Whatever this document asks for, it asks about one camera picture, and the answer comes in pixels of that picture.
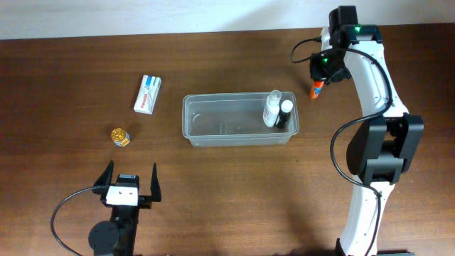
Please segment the orange tube white cap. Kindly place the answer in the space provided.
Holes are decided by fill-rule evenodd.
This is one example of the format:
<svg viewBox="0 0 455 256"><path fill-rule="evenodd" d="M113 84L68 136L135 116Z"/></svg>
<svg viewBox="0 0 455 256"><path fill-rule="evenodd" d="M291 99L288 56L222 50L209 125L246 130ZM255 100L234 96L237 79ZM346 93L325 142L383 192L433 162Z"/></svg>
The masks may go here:
<svg viewBox="0 0 455 256"><path fill-rule="evenodd" d="M320 95L324 84L325 84L324 81L314 81L314 83L310 89L309 97L311 99L316 99Z"/></svg>

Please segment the small gold-lidded balm jar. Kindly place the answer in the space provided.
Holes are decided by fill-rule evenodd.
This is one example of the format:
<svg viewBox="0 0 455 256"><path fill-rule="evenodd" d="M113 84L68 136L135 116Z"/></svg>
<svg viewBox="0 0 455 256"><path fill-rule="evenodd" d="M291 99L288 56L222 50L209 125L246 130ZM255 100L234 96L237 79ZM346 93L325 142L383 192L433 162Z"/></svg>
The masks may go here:
<svg viewBox="0 0 455 256"><path fill-rule="evenodd" d="M131 141L129 134L122 128L113 129L111 139L117 146L121 147L125 147Z"/></svg>

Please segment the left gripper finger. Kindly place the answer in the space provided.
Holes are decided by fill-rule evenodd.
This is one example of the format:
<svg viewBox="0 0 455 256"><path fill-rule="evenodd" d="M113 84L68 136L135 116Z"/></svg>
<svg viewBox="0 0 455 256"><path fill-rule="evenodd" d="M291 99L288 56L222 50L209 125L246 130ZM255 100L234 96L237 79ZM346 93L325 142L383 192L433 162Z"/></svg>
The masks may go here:
<svg viewBox="0 0 455 256"><path fill-rule="evenodd" d="M113 168L114 168L114 162L111 160L106 169L102 172L102 174L99 176L99 178L94 182L93 187L94 189L92 190L93 193L95 194L103 194L106 193L111 181L112 181L112 174L113 174Z"/></svg>
<svg viewBox="0 0 455 256"><path fill-rule="evenodd" d="M156 163L154 163L153 169L152 169L150 191L151 191L151 201L152 202L161 202L161 200L162 200L161 187L159 184Z"/></svg>

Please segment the dark bottle white cap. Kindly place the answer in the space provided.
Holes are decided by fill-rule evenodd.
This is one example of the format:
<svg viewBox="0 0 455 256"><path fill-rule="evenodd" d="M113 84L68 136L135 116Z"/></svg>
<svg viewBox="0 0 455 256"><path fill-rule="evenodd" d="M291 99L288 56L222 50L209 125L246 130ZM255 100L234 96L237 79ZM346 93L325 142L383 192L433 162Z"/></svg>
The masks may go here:
<svg viewBox="0 0 455 256"><path fill-rule="evenodd" d="M283 129L285 128L285 126L287 126L291 117L291 111L293 110L293 107L294 104L291 100L285 100L281 103L278 118L275 123L275 126L278 129Z"/></svg>

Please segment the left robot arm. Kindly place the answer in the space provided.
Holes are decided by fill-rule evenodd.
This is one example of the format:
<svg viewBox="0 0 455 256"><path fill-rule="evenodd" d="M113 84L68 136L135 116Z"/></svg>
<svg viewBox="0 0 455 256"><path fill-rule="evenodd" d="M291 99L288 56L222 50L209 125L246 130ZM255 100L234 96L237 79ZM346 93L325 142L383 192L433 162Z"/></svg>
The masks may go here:
<svg viewBox="0 0 455 256"><path fill-rule="evenodd" d="M110 219L97 223L89 233L88 243L94 256L133 255L139 211L161 201L156 165L152 168L149 196L139 194L137 175L120 174L112 183L113 168L111 161L94 182L94 193L105 207L112 209Z"/></svg>

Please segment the white spray bottle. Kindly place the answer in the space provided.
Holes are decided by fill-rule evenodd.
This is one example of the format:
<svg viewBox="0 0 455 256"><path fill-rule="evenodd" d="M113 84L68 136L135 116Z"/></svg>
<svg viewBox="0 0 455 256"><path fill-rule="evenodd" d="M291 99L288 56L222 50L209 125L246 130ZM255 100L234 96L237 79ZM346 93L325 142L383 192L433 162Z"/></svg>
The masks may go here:
<svg viewBox="0 0 455 256"><path fill-rule="evenodd" d="M264 111L262 114L264 124L267 127L273 127L279 111L280 111L280 102L281 102L282 94L278 90L273 90L267 96Z"/></svg>

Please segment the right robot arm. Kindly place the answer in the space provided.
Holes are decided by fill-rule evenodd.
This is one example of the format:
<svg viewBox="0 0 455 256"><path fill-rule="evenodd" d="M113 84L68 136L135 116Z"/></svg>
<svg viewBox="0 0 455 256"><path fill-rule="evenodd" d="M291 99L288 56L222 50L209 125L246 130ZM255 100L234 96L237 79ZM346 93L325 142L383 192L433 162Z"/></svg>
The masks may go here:
<svg viewBox="0 0 455 256"><path fill-rule="evenodd" d="M321 52L310 60L315 86L352 79L362 116L346 149L353 184L346 227L336 241L336 255L376 255L377 235L385 204L400 176L412 162L424 123L410 115L393 86L385 63L383 39L376 25L361 25L355 6L339 6L318 41Z"/></svg>

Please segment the white Panadol box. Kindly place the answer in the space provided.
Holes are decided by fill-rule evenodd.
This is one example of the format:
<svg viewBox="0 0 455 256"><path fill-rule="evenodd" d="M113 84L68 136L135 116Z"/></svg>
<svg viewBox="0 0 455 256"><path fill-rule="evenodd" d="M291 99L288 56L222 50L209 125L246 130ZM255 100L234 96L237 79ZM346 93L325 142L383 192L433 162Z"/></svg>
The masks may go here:
<svg viewBox="0 0 455 256"><path fill-rule="evenodd" d="M144 75L133 110L142 114L153 114L160 87L160 77Z"/></svg>

